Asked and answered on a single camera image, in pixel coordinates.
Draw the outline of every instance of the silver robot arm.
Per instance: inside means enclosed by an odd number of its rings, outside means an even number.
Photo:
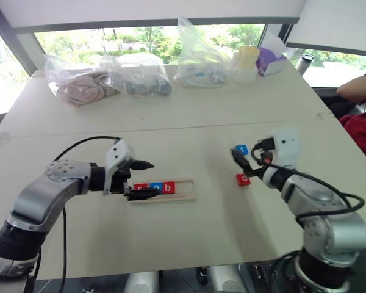
[[[257,150],[262,152],[260,159],[254,154]],[[331,215],[349,208],[340,192],[294,169],[300,156],[296,129],[273,131],[251,150],[252,157],[262,162],[260,169],[253,170],[237,150],[232,150],[232,155],[247,176],[258,176],[266,186],[281,192],[303,228],[303,248],[295,259],[301,283],[323,292],[347,292],[350,267],[366,247],[366,225],[355,211]]]
[[[19,194],[0,230],[0,277],[9,280],[28,275],[47,234],[70,198],[88,191],[102,191],[103,195],[119,193],[128,200],[159,194],[156,189],[131,190],[127,184],[130,169],[151,167],[149,162],[136,160],[133,149],[123,139],[107,152],[106,167],[67,159],[50,163],[44,174]]]

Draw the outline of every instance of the plastic bag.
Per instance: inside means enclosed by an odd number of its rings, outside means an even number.
[[[117,93],[110,86],[110,69],[70,63],[50,55],[45,57],[49,88],[60,99],[81,106]]]
[[[231,58],[207,42],[188,19],[178,19],[182,52],[174,77],[184,87],[221,87],[230,77]]]
[[[163,60],[150,53],[126,54],[120,57],[107,56],[103,62],[111,67],[119,67],[111,75],[111,85],[117,90],[126,90],[129,95],[167,96],[171,84],[165,72]]]

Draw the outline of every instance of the tissue box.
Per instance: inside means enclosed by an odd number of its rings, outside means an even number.
[[[260,75],[267,76],[280,72],[286,63],[286,60],[287,58],[283,55],[277,58],[269,49],[260,48],[256,66]]]

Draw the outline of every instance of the person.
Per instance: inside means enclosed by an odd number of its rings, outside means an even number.
[[[352,103],[366,103],[366,75],[343,84],[336,94]],[[340,122],[366,155],[366,113],[344,115]]]

